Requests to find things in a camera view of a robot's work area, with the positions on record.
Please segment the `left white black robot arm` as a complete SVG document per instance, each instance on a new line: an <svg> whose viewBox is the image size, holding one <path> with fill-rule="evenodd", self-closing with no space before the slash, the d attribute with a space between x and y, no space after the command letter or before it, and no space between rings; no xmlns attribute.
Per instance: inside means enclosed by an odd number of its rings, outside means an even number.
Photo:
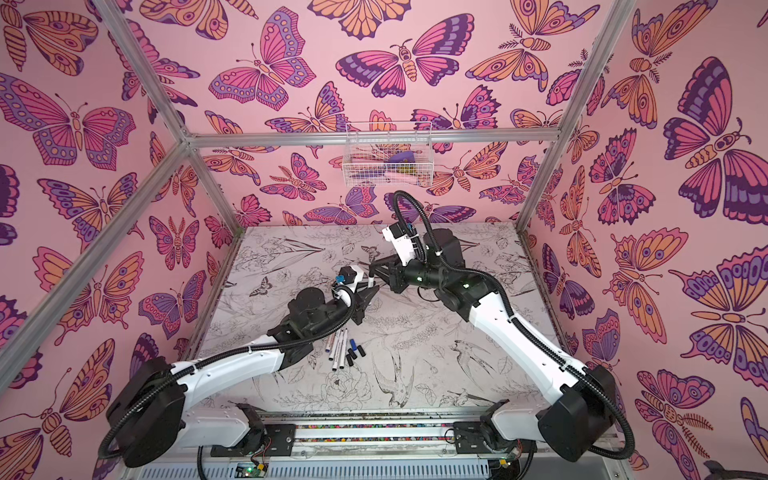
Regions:
<svg viewBox="0 0 768 480"><path fill-rule="evenodd" d="M98 447L98 459L119 459L137 468L160 458L178 445L191 427L185 414L205 398L301 362L316 343L348 322L361 323L379 290L374 279L347 266L329 294L315 287L302 289L288 302L278 325L245 345L173 364L162 356L146 361L106 411L109 430Z"/></svg>

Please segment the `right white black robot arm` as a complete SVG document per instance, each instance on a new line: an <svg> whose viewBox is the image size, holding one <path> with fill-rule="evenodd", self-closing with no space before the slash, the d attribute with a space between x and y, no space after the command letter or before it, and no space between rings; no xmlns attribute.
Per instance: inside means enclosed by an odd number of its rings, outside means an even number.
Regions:
<svg viewBox="0 0 768 480"><path fill-rule="evenodd" d="M586 452L627 460L635 436L616 403L616 382L603 367L589 368L540 333L511 304L492 274L467 267L449 229L434 229L411 194L390 196L395 223L382 232L393 255L370 266L395 293L413 286L434 292L438 303L490 337L533 381L546 404L524 413L506 403L484 423L504 441L541 442L575 462Z"/></svg>

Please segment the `green circuit board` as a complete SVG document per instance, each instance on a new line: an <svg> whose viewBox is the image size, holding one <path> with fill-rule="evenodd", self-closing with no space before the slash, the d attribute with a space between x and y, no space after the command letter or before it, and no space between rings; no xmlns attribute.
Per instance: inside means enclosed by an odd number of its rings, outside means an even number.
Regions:
<svg viewBox="0 0 768 480"><path fill-rule="evenodd" d="M235 479L263 479L267 474L267 466L263 463L238 463L235 468Z"/></svg>

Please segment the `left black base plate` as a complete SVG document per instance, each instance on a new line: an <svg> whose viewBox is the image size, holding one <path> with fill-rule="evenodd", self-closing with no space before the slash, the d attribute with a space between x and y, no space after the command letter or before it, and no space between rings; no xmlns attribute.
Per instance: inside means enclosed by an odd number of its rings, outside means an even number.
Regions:
<svg viewBox="0 0 768 480"><path fill-rule="evenodd" d="M296 429L296 424L266 424L261 427L254 427L232 447L212 446L210 455L214 458L253 455L290 456Z"/></svg>

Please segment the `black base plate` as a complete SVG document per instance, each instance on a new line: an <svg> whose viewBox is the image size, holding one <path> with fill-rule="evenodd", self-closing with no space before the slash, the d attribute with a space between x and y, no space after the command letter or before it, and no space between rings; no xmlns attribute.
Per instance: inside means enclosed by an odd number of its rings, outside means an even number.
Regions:
<svg viewBox="0 0 768 480"><path fill-rule="evenodd" d="M296 429L296 424L266 424L261 427L254 427L232 447L212 446L210 455L214 458L253 455L290 456Z"/></svg>
<svg viewBox="0 0 768 480"><path fill-rule="evenodd" d="M522 454L536 451L530 440L504 439L490 424L480 421L454 422L453 445L459 454Z"/></svg>

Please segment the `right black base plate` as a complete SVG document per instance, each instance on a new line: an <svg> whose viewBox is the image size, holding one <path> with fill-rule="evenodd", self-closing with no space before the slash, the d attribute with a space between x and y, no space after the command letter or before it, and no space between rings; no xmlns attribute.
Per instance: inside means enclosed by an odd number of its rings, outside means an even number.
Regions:
<svg viewBox="0 0 768 480"><path fill-rule="evenodd" d="M459 454L522 454L536 451L530 440L504 439L490 424L480 421L454 422L453 445Z"/></svg>

